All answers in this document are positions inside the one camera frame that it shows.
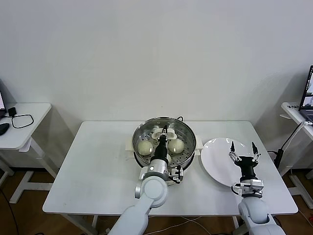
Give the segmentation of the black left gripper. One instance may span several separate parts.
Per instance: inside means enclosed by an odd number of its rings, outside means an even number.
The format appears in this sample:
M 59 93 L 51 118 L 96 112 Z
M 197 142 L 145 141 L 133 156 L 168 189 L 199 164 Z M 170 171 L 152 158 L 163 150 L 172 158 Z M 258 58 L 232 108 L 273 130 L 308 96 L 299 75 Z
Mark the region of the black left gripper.
M 167 125 L 165 125 L 165 127 L 162 129 L 162 132 L 160 133 L 159 144 L 155 149 L 155 154 L 152 157 L 152 160 L 168 161 L 165 139 L 168 140 L 168 126 Z

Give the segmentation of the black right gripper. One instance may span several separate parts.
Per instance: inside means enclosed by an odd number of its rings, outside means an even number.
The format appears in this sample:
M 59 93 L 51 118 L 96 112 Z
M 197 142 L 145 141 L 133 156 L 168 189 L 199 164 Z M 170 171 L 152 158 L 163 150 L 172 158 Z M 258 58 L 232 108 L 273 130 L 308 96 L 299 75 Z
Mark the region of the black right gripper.
M 256 180 L 256 174 L 254 172 L 254 168 L 256 166 L 256 162 L 258 162 L 259 157 L 262 155 L 259 153 L 257 146 L 252 144 L 252 152 L 253 157 L 250 156 L 238 156 L 235 152 L 234 142 L 232 141 L 229 157 L 233 162 L 236 162 L 236 166 L 241 169 L 241 178 L 240 181 L 243 182 L 244 180 Z

